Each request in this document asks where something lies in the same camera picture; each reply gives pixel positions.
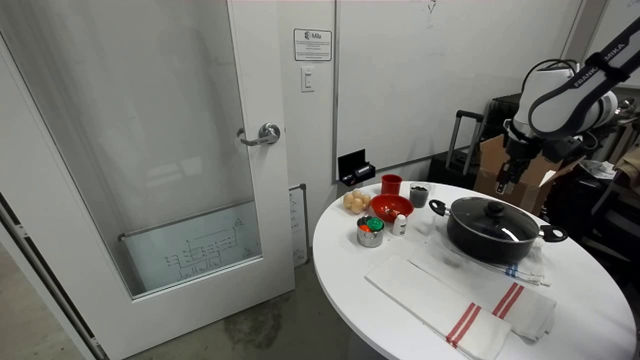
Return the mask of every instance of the black pot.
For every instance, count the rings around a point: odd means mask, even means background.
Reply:
[[[564,229],[537,223],[524,211],[482,197],[465,197],[446,208],[444,202],[429,201],[441,217],[447,215],[451,242],[473,258],[488,263],[513,264],[522,260],[536,238],[557,243],[567,238]]]

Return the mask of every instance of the white door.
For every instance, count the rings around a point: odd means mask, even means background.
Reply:
[[[294,288],[275,2],[0,7],[0,192],[112,360]]]

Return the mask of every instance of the round table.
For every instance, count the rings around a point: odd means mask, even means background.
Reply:
[[[409,197],[410,182],[400,195]],[[361,188],[372,197],[380,184]],[[432,184],[429,199],[447,205],[466,196],[484,194],[444,184]],[[407,218],[404,236],[385,228],[382,245],[361,246],[354,215],[337,199],[323,213],[314,233],[316,272],[324,293],[342,319],[367,344],[387,359],[463,359],[463,356],[392,299],[365,280],[365,274],[392,254],[410,259],[424,252],[425,241],[445,236],[446,218],[427,205]],[[532,216],[540,225],[544,221]],[[636,350],[636,325],[629,304],[609,274],[573,240],[543,248],[551,287],[524,286],[557,301],[550,334],[533,343],[509,334],[498,359],[631,359]]]

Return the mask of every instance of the white towel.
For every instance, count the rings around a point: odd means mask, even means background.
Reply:
[[[507,322],[398,255],[365,278],[470,359],[495,359],[511,330]]]
[[[409,260],[494,316],[513,332],[540,339],[553,326],[556,302],[452,252],[430,252]]]
[[[482,261],[474,259],[462,252],[462,250],[453,245],[453,243],[451,243],[447,238],[442,238],[440,240],[433,239],[433,241],[430,242],[434,245],[442,245],[456,254],[459,254],[471,261],[475,261],[478,265],[481,265],[491,271],[499,272],[506,276],[514,277],[534,285],[551,286],[551,276],[545,273],[544,257],[542,255],[542,245],[545,243],[544,240],[536,239],[528,255],[520,260],[520,262],[510,265],[483,263]]]

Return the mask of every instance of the floor stain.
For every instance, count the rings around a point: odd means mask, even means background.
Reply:
[[[270,348],[282,328],[282,305],[290,298],[291,294],[284,294],[227,317],[225,333],[234,348],[236,345]]]

